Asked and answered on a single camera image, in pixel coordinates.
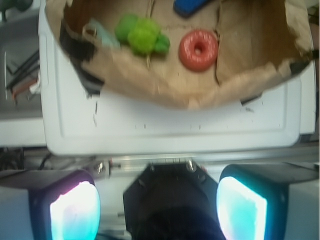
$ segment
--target green toy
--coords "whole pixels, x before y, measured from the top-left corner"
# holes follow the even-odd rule
[[[153,52],[169,52],[169,38],[161,33],[161,27],[151,18],[125,14],[114,32],[121,43],[129,44],[134,54],[149,56]]]

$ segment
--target red donut toy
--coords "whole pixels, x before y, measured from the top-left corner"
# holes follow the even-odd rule
[[[206,30],[193,30],[183,37],[179,46],[181,63],[189,70],[207,70],[218,57],[216,37]]]

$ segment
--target paper bag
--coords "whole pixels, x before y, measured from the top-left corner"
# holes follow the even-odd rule
[[[190,18],[175,13],[174,0],[155,0],[152,12],[151,2],[47,0],[53,35],[88,91],[112,91],[169,108],[212,108],[257,96],[310,61],[302,0],[213,0]],[[123,14],[144,17],[148,11],[171,42],[166,56],[150,56],[149,67],[125,45],[103,46],[87,28],[94,18],[113,34]],[[190,71],[179,60],[180,41],[194,29],[210,31],[219,41],[217,63],[203,72]]]

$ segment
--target cyan light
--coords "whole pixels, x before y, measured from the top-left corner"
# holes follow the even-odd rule
[[[263,240],[267,200],[234,177],[221,179],[216,195],[221,230],[228,240]]]
[[[52,240],[94,240],[100,223],[100,198],[88,181],[50,204]]]

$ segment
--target wire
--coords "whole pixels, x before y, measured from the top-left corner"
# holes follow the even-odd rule
[[[3,11],[1,13],[1,16],[2,16],[2,21],[5,23],[7,21],[7,18],[6,18],[6,11]]]
[[[23,148],[20,152],[5,151],[0,153],[0,171],[4,170],[22,170],[24,169]]]
[[[43,170],[44,167],[45,167],[46,161],[47,161],[48,159],[50,159],[51,157],[52,157],[52,153],[51,153],[51,152],[48,153],[47,155],[45,155],[45,157],[42,159],[42,162],[41,162],[38,170]]]

